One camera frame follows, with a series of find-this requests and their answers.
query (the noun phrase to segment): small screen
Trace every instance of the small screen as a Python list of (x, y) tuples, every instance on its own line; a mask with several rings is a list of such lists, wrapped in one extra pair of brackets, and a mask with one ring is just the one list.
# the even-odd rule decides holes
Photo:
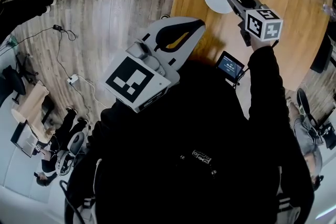
[(242, 67), (237, 65), (231, 59), (224, 56), (220, 61), (218, 67), (226, 72), (229, 76), (233, 77), (234, 79), (239, 75)]

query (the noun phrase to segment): black jacket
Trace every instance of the black jacket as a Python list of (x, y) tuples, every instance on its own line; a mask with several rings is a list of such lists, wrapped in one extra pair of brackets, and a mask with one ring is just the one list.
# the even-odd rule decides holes
[(296, 223), (304, 223), (313, 190), (273, 50), (258, 49), (248, 66), (249, 120), (222, 74), (192, 61), (179, 71), (181, 83), (141, 113), (121, 102), (104, 110), (90, 152), (71, 175), (70, 200), (77, 206), (93, 194), (102, 158), (95, 184), (98, 223), (204, 217), (274, 223), (281, 166), (282, 188), (301, 208)]

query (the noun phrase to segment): laminate floor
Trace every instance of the laminate floor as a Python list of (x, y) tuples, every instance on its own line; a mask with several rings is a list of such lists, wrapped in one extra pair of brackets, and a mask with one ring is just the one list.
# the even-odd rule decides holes
[[(118, 49), (128, 48), (135, 38), (141, 36), (151, 22), (162, 14), (170, 14), (173, 0), (58, 0), (49, 14), (36, 17), (18, 26), (14, 32), (23, 40), (54, 24), (72, 30), (77, 39), (69, 41), (63, 34), (60, 43), (59, 61), (69, 75), (74, 73), (86, 78), (96, 87), (96, 98), (111, 106), (115, 98), (98, 83), (102, 72), (109, 65)], [(65, 115), (65, 106), (78, 110), (79, 115), (87, 113), (92, 123), (99, 119), (104, 106), (93, 98), (93, 88), (82, 81), (74, 87), (67, 82), (67, 75), (57, 62), (59, 32), (48, 30), (20, 44), (20, 51), (30, 53), (30, 63), (38, 78), (46, 85), (55, 101), (54, 118), (59, 122)], [(310, 70), (301, 87), (307, 92), (311, 111), (316, 119), (330, 113), (332, 96), (336, 85), (336, 68), (329, 65), (323, 74)], [(250, 78), (247, 73), (237, 88), (237, 95), (244, 114), (248, 117), (250, 107)], [(287, 91), (296, 100), (295, 93)]]

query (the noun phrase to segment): black pants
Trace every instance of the black pants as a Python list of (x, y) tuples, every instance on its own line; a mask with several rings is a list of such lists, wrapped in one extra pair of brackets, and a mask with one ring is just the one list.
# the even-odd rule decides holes
[(20, 24), (41, 16), (53, 0), (13, 0), (0, 4), (0, 44)]
[(51, 138), (51, 146), (50, 150), (57, 151), (58, 150), (58, 144), (60, 147), (60, 150), (67, 150), (67, 146), (73, 137), (74, 134), (82, 131), (86, 123), (85, 121), (78, 122), (72, 129), (73, 120), (75, 119), (76, 113), (74, 110), (69, 110), (68, 114), (65, 116), (63, 120), (62, 126), (56, 130), (55, 137)]

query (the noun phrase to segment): person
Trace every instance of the person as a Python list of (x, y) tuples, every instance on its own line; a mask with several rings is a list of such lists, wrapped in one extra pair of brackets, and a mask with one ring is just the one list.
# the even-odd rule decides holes
[(269, 43), (251, 46), (249, 120), (222, 73), (191, 60), (140, 113), (118, 100), (103, 110), (67, 183), (66, 223), (87, 197), (96, 223), (304, 223), (314, 192), (279, 67)]
[(57, 0), (5, 0), (0, 2), (0, 44), (20, 24), (41, 16), (56, 5)]
[(309, 134), (313, 131), (311, 123), (307, 117), (300, 115), (299, 110), (293, 103), (291, 98), (287, 99), (287, 106), (289, 108), (289, 118), (291, 123), (291, 128), (298, 140), (301, 152), (306, 160), (311, 181), (314, 190), (317, 190), (320, 186), (320, 176), (322, 170), (322, 155), (316, 140)]
[(57, 154), (62, 150), (67, 151), (67, 146), (73, 135), (81, 132), (88, 123), (86, 119), (78, 118), (78, 123), (72, 128), (77, 111), (69, 106), (66, 107), (66, 110), (68, 113), (63, 120), (63, 124), (56, 130), (55, 135), (50, 139), (50, 149), (48, 151), (43, 148), (40, 150), (44, 155), (44, 159), (41, 160), (43, 172), (35, 173), (36, 183), (40, 186), (49, 186), (57, 177), (56, 172), (54, 172), (56, 170), (55, 165), (58, 159)]

